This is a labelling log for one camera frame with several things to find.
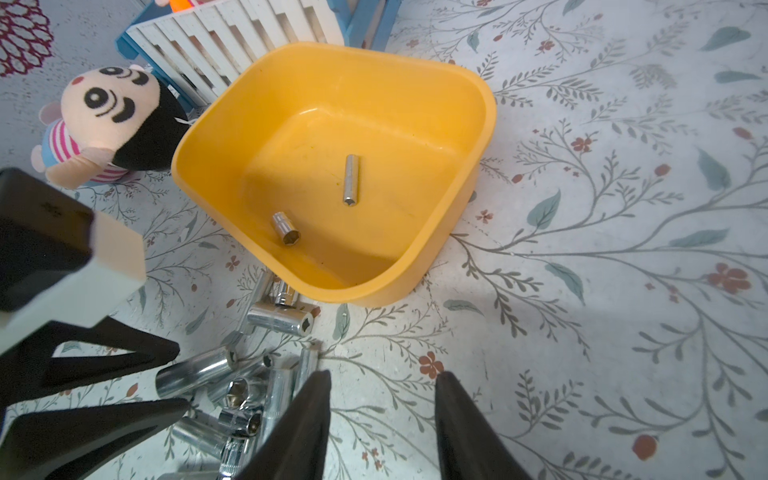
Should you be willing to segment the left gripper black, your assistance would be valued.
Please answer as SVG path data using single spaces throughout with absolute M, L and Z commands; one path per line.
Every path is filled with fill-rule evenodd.
M 20 169 L 3 169 L 1 410 L 174 360 L 176 342 L 108 316 L 145 281 L 140 234 Z M 123 353 L 56 357 L 68 341 Z

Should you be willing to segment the yellow plastic storage box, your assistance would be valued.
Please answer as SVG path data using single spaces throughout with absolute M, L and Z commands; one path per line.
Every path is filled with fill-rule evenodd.
M 380 307 L 420 282 L 466 209 L 497 107 L 475 73 L 294 43 L 253 63 L 194 123 L 177 186 L 299 293 Z M 358 203 L 343 202 L 346 157 Z M 271 218 L 301 234 L 284 245 Z

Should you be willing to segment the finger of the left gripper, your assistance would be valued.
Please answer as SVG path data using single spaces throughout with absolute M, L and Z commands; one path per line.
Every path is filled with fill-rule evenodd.
M 21 415 L 1 445 L 1 477 L 84 479 L 189 409 L 173 398 Z

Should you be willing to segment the long thin metal socket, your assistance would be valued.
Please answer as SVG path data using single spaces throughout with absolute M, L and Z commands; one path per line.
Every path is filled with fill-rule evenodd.
M 360 158 L 350 154 L 346 157 L 345 177 L 343 184 L 343 202 L 347 206 L 358 203 Z

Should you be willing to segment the short metal socket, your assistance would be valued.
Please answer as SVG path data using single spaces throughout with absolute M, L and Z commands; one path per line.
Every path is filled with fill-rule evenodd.
M 285 212 L 276 212 L 271 218 L 272 226 L 279 240 L 286 246 L 293 246 L 301 239 L 301 234 Z

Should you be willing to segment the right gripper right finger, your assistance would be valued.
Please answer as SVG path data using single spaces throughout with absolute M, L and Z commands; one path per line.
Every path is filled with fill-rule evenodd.
M 530 480 L 449 371 L 436 378 L 435 425 L 443 479 Z

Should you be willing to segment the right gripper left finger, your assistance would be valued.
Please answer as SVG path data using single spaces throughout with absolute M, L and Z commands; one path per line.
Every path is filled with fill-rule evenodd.
M 312 373 L 237 479 L 321 479 L 331 423 L 331 373 Z

